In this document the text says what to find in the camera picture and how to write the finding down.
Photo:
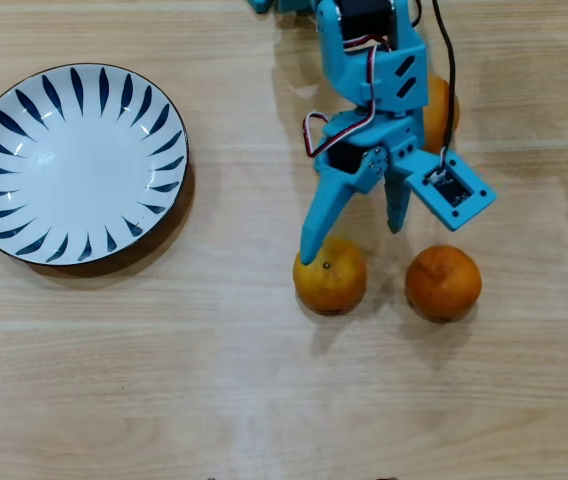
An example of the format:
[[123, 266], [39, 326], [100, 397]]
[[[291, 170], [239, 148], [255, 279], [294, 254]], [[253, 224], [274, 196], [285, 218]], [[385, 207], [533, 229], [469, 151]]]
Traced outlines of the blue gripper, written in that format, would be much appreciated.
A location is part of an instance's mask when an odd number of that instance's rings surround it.
[[[400, 116], [377, 113], [363, 128], [350, 133], [313, 161], [319, 183], [304, 221], [300, 261], [314, 261], [340, 214], [355, 194], [368, 194], [381, 180], [389, 164], [389, 153], [415, 137], [423, 140], [423, 114], [411, 110]], [[384, 177], [388, 227], [401, 231], [407, 214], [411, 189], [406, 177], [389, 169]]]

